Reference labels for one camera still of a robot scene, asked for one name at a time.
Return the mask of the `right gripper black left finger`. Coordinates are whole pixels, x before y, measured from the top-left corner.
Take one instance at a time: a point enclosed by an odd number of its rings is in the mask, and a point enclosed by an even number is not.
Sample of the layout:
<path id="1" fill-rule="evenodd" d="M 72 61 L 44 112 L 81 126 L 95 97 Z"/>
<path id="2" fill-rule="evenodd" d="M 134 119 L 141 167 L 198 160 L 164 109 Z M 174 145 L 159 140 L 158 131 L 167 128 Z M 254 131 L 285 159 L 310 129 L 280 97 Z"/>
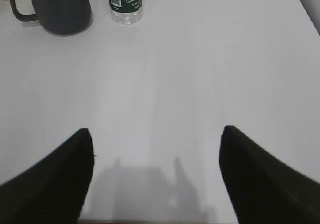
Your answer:
<path id="1" fill-rule="evenodd" d="M 95 154 L 81 128 L 35 165 L 0 186 L 2 224 L 76 224 L 92 181 Z"/>

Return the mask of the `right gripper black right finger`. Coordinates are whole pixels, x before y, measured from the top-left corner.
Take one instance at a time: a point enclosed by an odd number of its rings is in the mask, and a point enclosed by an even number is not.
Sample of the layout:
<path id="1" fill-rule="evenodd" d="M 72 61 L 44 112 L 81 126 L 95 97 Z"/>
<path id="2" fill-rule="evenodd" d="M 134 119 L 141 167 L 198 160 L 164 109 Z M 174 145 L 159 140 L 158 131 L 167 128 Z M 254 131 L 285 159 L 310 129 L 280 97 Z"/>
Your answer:
<path id="1" fill-rule="evenodd" d="M 221 136 L 219 166 L 241 224 L 318 224 L 320 184 L 235 126 Z"/>

